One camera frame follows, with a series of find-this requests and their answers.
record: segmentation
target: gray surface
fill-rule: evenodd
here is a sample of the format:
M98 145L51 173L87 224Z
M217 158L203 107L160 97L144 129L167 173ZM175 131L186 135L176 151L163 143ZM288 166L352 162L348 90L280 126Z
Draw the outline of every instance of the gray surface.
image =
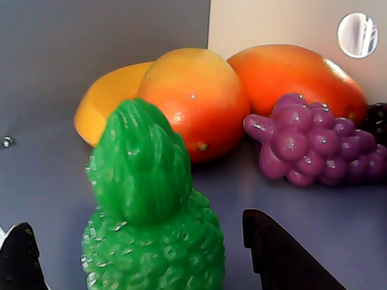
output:
M27 220L36 232L42 267L53 290L84 290L80 238L94 200L83 167L88 147L71 121L15 136L0 151L0 221ZM387 285L387 189L381 186L296 189L270 184L257 172L248 144L212 166L193 170L196 188L212 201L225 235L225 290L259 289L242 245L241 215L260 208L273 216L348 290Z
M179 47L206 47L209 0L0 0L0 132L72 117L90 84Z

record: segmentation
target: plastic grapes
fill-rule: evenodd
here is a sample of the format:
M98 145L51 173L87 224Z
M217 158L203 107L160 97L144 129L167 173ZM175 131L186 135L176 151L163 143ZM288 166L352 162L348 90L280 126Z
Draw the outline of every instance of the plastic grapes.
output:
M283 95L270 118L248 115L244 129L262 143L259 168L269 179L335 186L387 177L387 147L349 119L335 118L326 104L308 104L300 94Z

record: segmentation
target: toy fruit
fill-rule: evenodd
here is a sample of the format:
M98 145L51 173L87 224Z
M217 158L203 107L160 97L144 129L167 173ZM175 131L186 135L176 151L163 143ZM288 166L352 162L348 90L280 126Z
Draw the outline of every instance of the toy fruit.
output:
M298 186L319 180L325 185L345 181L374 182L387 176L387 147L356 130L347 118L335 118L326 104L285 94L270 118L249 115L246 132L262 142L259 168L270 179L285 177Z
M193 163L214 160L235 148L250 113L241 81L216 53L173 50L157 59L137 96L156 105L181 134Z
M295 45L261 45L232 56L252 113L269 117L277 100L299 92L308 103L326 103L335 117L357 126L366 117L367 101L357 83L332 60Z
M362 130L370 132L379 144L387 146L387 103L368 106L368 115Z
M74 117L75 129L86 143L91 146L98 144L109 115L122 101L135 97L151 63L119 68L100 77L90 86Z
M82 236L90 290L221 290L224 245L192 188L183 140L143 100L109 117L86 172L99 204Z

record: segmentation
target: purple grapes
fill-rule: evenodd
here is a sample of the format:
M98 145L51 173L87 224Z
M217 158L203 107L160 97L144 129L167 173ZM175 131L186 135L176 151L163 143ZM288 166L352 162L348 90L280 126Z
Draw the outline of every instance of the purple grapes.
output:
M262 143L259 168L267 178L303 187L387 177L387 147L349 119L335 118L326 104L308 105L300 94L283 95L270 118L247 116L244 129Z

